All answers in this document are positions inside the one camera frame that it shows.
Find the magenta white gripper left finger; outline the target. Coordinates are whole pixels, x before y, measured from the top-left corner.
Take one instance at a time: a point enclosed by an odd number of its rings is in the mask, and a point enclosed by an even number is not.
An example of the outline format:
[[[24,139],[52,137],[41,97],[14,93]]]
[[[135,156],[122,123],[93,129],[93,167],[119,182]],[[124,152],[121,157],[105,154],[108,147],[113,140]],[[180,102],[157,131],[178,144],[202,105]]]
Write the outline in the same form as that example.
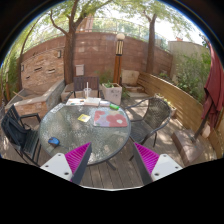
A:
[[[70,152],[57,153],[41,169],[79,185],[92,153],[92,144],[86,143]]]

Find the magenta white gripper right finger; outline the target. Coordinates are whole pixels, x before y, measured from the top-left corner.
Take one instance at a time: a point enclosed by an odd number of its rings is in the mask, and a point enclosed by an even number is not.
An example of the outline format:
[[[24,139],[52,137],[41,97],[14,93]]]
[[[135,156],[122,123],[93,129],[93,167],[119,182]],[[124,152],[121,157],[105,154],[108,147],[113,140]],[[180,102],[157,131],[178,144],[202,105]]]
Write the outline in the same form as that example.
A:
[[[157,154],[138,143],[134,144],[133,155],[144,185],[182,169],[169,155]]]

